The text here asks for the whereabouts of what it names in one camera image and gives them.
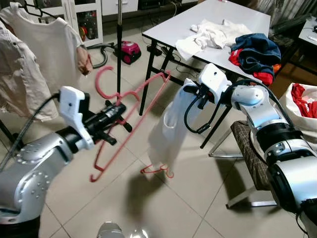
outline beige shirt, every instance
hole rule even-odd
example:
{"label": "beige shirt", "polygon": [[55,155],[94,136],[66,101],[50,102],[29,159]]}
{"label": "beige shirt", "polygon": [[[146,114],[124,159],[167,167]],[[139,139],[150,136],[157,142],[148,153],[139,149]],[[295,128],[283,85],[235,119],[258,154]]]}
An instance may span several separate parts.
{"label": "beige shirt", "polygon": [[[0,21],[0,110],[30,117],[51,92],[29,47]],[[36,116],[49,120],[58,115],[50,102]]]}

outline metal chair leg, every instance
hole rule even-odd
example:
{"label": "metal chair leg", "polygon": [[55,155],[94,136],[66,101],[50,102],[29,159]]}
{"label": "metal chair leg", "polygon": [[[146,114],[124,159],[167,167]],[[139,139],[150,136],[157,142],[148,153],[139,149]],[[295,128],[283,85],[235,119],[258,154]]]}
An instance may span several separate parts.
{"label": "metal chair leg", "polygon": [[215,154],[215,150],[223,143],[223,141],[231,134],[232,130],[229,128],[225,134],[220,138],[220,140],[214,145],[214,147],[209,151],[208,155],[210,157],[216,157],[216,158],[243,158],[241,153],[238,154],[224,154],[224,153],[218,153]]}
{"label": "metal chair leg", "polygon": [[[240,193],[238,196],[232,198],[227,204],[227,209],[230,209],[232,206],[236,205],[237,203],[241,202],[243,199],[249,197],[253,192],[257,191],[256,187],[253,186],[244,192]],[[275,201],[255,201],[249,202],[246,204],[246,207],[267,207],[267,206],[276,206]]]}

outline pink plastic hanger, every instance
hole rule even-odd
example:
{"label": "pink plastic hanger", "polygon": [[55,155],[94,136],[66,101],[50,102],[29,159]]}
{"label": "pink plastic hanger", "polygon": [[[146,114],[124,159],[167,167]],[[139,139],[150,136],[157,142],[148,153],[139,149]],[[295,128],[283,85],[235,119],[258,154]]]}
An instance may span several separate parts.
{"label": "pink plastic hanger", "polygon": [[90,182],[96,182],[97,180],[99,180],[99,178],[102,176],[102,174],[107,170],[107,168],[110,166],[110,164],[114,161],[114,159],[118,156],[118,154],[121,152],[121,150],[123,149],[123,147],[125,146],[125,144],[129,141],[129,139],[133,136],[134,132],[138,129],[139,125],[142,123],[142,121],[144,120],[145,116],[147,115],[147,113],[151,110],[151,108],[153,107],[153,105],[155,104],[155,102],[157,101],[157,99],[159,98],[159,96],[161,95],[163,89],[167,86],[167,83],[170,79],[170,71],[167,71],[168,73],[168,77],[166,78],[164,73],[158,73],[156,75],[154,75],[153,77],[149,78],[148,80],[146,80],[144,83],[142,83],[135,91],[128,91],[123,93],[122,95],[119,93],[114,93],[112,95],[107,95],[105,94],[102,89],[99,86],[99,81],[100,81],[100,77],[101,75],[107,71],[107,70],[113,70],[112,66],[104,66],[102,67],[96,75],[96,79],[95,79],[95,87],[97,92],[100,94],[100,96],[102,96],[105,99],[112,99],[112,98],[117,98],[117,102],[116,104],[119,105],[122,101],[123,98],[125,98],[128,95],[133,95],[137,102],[134,104],[134,106],[132,107],[132,109],[129,111],[128,116],[121,121],[117,121],[117,123],[123,125],[132,115],[133,111],[138,107],[139,103],[140,103],[140,97],[138,96],[138,92],[140,92],[146,85],[148,85],[149,83],[151,83],[153,80],[155,80],[156,78],[161,77],[163,79],[163,85],[161,86],[161,88],[159,89],[159,91],[157,92],[157,94],[155,95],[154,99],[152,100],[152,102],[150,103],[150,105],[148,106],[148,108],[146,109],[144,115],[140,118],[140,120],[137,122],[137,124],[135,125],[135,127],[133,128],[133,130],[131,131],[131,133],[127,136],[127,138],[124,140],[124,142],[121,144],[121,146],[117,149],[117,151],[115,152],[115,154],[112,156],[112,158],[106,163],[106,165],[104,167],[99,166],[98,163],[98,159],[99,156],[103,150],[103,147],[105,145],[105,141],[102,141],[102,144],[99,148],[99,151],[97,153],[95,162],[94,162],[94,168],[97,169],[99,172],[99,174],[97,175],[97,177],[94,177],[93,174],[90,175]]}

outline clothes pile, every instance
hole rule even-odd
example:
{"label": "clothes pile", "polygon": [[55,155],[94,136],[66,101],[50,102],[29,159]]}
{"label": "clothes pile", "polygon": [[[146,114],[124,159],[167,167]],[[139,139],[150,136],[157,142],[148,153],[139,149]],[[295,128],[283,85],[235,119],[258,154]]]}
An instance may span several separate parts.
{"label": "clothes pile", "polygon": [[305,88],[299,83],[293,84],[292,98],[294,103],[298,106],[303,117],[317,118],[317,101],[316,98],[302,97]]}
{"label": "clothes pile", "polygon": [[270,85],[274,80],[273,65],[280,63],[281,52],[277,44],[264,34],[249,34],[236,38],[229,60],[265,85]]}
{"label": "clothes pile", "polygon": [[196,34],[184,40],[178,40],[175,44],[185,60],[207,47],[217,49],[231,47],[237,37],[252,33],[245,25],[235,24],[226,19],[222,21],[222,24],[203,20],[198,25],[192,25],[190,29]]}

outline folded clothes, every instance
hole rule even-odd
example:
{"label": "folded clothes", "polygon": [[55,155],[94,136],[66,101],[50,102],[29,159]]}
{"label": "folded clothes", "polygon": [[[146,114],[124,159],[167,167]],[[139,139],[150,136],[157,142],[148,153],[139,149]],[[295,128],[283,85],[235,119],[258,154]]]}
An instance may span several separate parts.
{"label": "folded clothes", "polygon": [[265,85],[270,85],[274,80],[272,65],[280,63],[281,52],[277,44],[264,34],[248,34],[236,38],[229,60]]}
{"label": "folded clothes", "polygon": [[206,47],[217,49],[222,49],[225,46],[231,47],[237,37],[251,33],[245,25],[235,24],[226,19],[222,21],[221,25],[203,20],[198,25],[192,25],[190,29],[196,32],[196,35],[178,40],[175,44],[185,60]]}

